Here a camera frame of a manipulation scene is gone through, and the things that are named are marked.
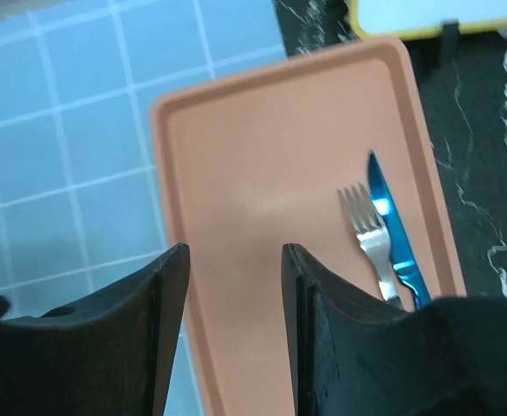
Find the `orange plastic tray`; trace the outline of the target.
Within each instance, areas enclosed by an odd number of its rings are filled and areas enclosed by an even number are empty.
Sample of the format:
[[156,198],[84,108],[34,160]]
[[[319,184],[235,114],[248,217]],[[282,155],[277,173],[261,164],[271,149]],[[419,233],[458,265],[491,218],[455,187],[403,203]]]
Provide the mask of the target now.
[[208,415],[294,412],[282,248],[380,290],[341,207],[375,153],[432,296],[462,296],[445,197],[404,43],[373,38],[160,97],[151,113],[171,244],[188,244],[185,329]]

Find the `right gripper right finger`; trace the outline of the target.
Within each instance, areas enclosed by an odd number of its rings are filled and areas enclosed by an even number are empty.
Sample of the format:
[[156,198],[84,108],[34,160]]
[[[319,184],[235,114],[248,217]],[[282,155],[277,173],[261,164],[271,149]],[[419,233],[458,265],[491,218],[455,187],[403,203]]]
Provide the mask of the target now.
[[507,299],[397,309],[300,244],[282,251],[298,415],[507,415]]

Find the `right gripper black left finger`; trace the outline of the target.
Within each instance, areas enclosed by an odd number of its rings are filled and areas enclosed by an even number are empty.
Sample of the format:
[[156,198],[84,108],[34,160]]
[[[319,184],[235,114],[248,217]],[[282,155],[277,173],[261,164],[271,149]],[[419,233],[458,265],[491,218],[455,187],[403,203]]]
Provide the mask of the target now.
[[176,244],[39,317],[0,296],[0,415],[161,415],[190,278]]

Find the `blue checked tablecloth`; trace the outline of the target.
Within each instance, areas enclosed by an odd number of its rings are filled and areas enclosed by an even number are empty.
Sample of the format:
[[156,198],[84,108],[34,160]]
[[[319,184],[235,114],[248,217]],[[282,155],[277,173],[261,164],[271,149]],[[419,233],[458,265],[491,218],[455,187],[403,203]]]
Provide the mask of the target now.
[[166,251],[151,112],[285,58],[269,1],[63,1],[0,20],[0,296],[38,317]]

